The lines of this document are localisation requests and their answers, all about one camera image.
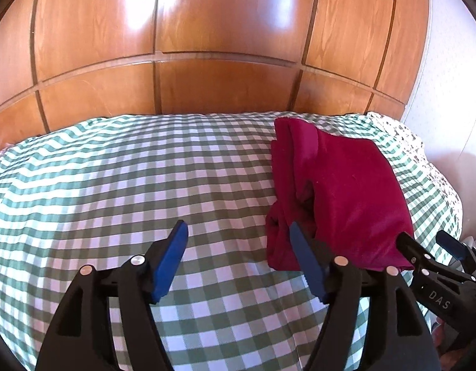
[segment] bedsheet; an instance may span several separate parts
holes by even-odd
[[[264,220],[276,200],[269,147],[278,116],[372,139],[403,190],[415,238],[449,262],[435,234],[458,237],[461,219],[400,141],[368,116],[95,118],[0,155],[0,333],[27,369],[80,267],[117,267],[165,238],[177,219],[189,225],[188,247],[169,294],[152,308],[174,368],[305,366],[327,309],[300,272],[267,266]],[[115,299],[110,316],[128,369]],[[362,299],[346,369],[360,360],[367,316]]]

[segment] folded garment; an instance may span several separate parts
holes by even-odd
[[[267,261],[299,271],[289,226],[329,244],[356,266],[413,269],[396,249],[399,233],[413,236],[403,192],[373,141],[335,136],[297,118],[277,118],[271,143],[277,201],[266,219]]]

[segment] white wall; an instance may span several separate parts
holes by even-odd
[[[463,201],[476,237],[476,22],[461,0],[431,0],[427,46],[403,122]]]

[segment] silver screw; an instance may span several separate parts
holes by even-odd
[[[348,262],[349,261],[346,257],[338,256],[334,258],[334,263],[336,265],[339,265],[340,267],[345,267],[348,264]]]
[[[92,266],[91,265],[85,265],[85,266],[82,266],[80,268],[80,274],[83,275],[83,276],[87,276],[87,275],[90,275],[90,273],[92,272]]]
[[[135,255],[135,257],[132,257],[130,262],[132,265],[141,265],[145,262],[145,257],[143,255]]]
[[[391,276],[399,275],[399,269],[393,266],[388,266],[385,271]]]

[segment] wood grain surface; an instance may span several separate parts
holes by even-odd
[[[425,47],[429,0],[396,0],[394,25],[377,89],[407,103]]]
[[[45,133],[35,93],[0,112],[0,150],[7,143],[15,144]]]
[[[0,104],[32,86],[30,20],[34,0],[15,0],[0,22]]]
[[[382,96],[373,95],[368,111],[385,114],[395,120],[400,120],[405,108],[406,106],[402,103],[395,103],[392,100],[384,99]]]
[[[363,113],[371,93],[325,75],[303,73],[293,110],[335,116]]]
[[[313,0],[159,0],[156,49],[299,61]]]
[[[155,0],[39,0],[37,77],[151,53]]]
[[[373,86],[394,0],[318,0],[306,64]]]
[[[163,113],[286,110],[298,70],[219,60],[160,63]]]
[[[40,91],[51,131],[93,117],[155,114],[152,64],[83,74]]]

